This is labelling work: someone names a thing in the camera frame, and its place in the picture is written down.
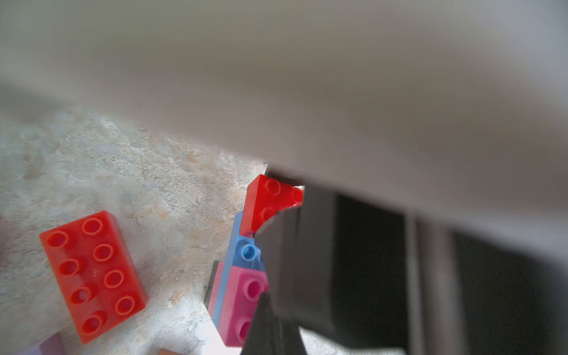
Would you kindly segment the magenta lego brick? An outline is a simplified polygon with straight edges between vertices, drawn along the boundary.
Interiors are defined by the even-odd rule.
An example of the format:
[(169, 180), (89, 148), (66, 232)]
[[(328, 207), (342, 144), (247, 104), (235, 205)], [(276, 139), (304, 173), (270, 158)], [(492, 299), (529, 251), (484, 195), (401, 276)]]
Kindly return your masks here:
[(221, 301), (217, 330), (227, 347), (242, 347), (256, 312), (260, 295), (269, 290), (265, 272), (232, 266), (227, 281), (220, 284)]

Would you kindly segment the small red lego brick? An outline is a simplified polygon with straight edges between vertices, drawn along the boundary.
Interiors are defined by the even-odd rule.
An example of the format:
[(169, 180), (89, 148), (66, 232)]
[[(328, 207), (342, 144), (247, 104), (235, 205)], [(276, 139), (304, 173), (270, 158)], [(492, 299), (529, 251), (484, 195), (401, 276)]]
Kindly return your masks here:
[(252, 238), (277, 212), (300, 206), (304, 190), (260, 174), (248, 185), (240, 234)]

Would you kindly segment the pink and black lego brick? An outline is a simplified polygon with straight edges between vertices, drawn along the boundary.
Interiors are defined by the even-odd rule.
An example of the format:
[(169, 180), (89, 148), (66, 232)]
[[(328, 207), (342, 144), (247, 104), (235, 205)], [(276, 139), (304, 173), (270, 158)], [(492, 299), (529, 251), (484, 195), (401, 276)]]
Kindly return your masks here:
[(220, 288), (220, 278), (223, 272), (224, 262), (216, 260), (212, 266), (212, 272), (209, 278), (209, 283), (206, 287), (206, 294), (204, 298), (204, 306), (210, 317), (213, 317), (217, 293)]

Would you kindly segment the lilac lego brick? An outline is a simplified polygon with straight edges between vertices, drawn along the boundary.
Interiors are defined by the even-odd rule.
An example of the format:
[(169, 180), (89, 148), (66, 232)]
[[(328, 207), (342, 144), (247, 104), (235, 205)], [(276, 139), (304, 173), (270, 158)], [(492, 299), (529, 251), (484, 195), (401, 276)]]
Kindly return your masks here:
[(18, 353), (18, 355), (66, 355), (61, 335), (55, 333), (50, 337), (39, 341), (30, 348)]

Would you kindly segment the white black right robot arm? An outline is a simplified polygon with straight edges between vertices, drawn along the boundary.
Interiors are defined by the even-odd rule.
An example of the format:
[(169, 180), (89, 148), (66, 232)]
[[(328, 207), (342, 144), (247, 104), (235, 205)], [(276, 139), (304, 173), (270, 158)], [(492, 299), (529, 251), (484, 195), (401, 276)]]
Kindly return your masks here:
[[(567, 352), (565, 1), (3, 1), (1, 352), (222, 352), (263, 167), (424, 223), (438, 352)], [(150, 303), (84, 346), (38, 236), (101, 209)]]

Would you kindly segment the small blue lego brick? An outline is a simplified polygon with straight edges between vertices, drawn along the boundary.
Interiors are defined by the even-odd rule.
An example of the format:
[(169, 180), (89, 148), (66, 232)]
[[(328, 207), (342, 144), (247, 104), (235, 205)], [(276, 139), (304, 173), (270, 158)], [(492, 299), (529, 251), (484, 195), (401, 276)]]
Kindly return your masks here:
[(232, 266), (257, 271), (265, 270), (261, 251), (256, 247), (254, 239), (244, 237), (240, 234), (242, 218), (243, 211), (238, 212), (235, 215), (231, 235), (229, 238), (229, 246), (223, 264), (223, 269), (220, 276), (219, 290), (217, 291), (217, 297), (215, 298), (214, 310), (212, 314), (212, 321), (216, 327), (218, 327), (220, 323), (220, 316), (222, 313), (223, 302), (225, 299), (226, 288), (229, 282), (229, 275)]

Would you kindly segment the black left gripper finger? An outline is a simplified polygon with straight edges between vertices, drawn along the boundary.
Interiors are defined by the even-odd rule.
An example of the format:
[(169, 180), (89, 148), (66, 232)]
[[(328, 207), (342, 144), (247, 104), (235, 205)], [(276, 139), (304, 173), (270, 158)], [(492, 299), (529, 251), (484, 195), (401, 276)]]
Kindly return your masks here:
[(241, 355), (307, 355), (299, 326), (282, 320), (273, 309), (270, 294), (260, 295)]

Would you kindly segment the long red lego brick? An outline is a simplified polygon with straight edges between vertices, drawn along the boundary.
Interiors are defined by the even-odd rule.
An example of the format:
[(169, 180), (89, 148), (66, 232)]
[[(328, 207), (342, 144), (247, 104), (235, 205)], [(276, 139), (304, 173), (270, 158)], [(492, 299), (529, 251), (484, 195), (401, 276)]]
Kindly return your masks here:
[(113, 214), (97, 212), (39, 238), (82, 343), (146, 308), (149, 298)]

